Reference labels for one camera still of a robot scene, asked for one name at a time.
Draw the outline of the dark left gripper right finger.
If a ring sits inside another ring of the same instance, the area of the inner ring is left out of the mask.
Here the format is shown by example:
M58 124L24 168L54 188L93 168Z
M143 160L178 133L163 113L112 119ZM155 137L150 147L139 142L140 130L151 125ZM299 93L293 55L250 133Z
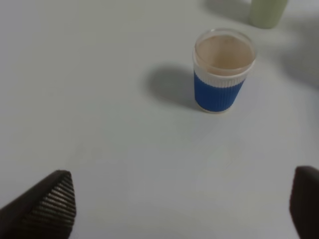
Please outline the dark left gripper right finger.
M319 171L311 166L295 169L290 214L301 239L319 237Z

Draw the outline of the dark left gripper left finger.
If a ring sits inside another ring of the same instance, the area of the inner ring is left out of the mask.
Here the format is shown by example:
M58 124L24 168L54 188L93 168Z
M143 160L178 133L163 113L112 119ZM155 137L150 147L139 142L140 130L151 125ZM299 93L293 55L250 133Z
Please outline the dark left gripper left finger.
M72 175L56 170L0 210L2 239L67 239L76 217Z

